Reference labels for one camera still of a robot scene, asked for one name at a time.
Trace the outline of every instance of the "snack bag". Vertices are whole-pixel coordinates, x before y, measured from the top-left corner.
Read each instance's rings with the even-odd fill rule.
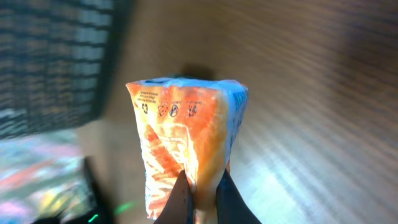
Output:
[[[216,188],[242,123],[248,89],[234,80],[156,78],[128,83],[146,169],[146,210],[156,219],[185,170],[195,208]]]

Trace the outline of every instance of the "mesh basket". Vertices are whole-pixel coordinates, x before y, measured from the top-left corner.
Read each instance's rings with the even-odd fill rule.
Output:
[[[97,118],[130,1],[0,1],[0,139]]]

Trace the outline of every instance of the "colorful plastic packaging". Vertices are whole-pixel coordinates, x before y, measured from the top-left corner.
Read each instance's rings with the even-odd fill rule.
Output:
[[[146,210],[156,219],[185,170],[195,208],[215,192],[242,123],[248,89],[234,80],[156,78],[128,83],[146,169]]]

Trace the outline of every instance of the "orange packaging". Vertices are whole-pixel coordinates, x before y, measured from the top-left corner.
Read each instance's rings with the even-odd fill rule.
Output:
[[[248,89],[234,80],[156,78],[128,83],[146,169],[146,210],[156,219],[185,170],[195,208],[215,192],[239,131]]]

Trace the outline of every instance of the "orange plastic wrapper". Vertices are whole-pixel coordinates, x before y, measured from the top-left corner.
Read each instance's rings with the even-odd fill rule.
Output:
[[[195,208],[215,209],[215,192],[242,122],[248,89],[234,80],[156,78],[128,83],[146,169],[146,210],[156,219],[181,170]],[[204,217],[197,220],[205,223]]]

